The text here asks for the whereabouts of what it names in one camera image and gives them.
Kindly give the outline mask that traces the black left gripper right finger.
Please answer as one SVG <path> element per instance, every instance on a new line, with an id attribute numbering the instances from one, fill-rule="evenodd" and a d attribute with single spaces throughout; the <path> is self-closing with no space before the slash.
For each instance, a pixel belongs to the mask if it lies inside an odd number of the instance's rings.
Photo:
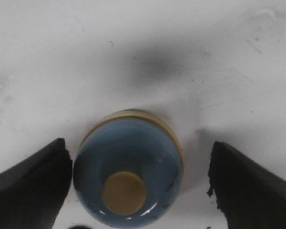
<path id="1" fill-rule="evenodd" d="M 230 229 L 286 229 L 286 181 L 224 142 L 215 142 L 208 196 Z"/>

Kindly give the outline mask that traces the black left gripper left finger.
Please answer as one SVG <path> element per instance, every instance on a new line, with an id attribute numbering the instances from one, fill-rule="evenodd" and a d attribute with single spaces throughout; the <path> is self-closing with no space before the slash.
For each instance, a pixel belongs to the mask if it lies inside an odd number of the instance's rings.
<path id="1" fill-rule="evenodd" d="M 0 229 L 51 229 L 71 179 L 63 138 L 0 173 Z"/>

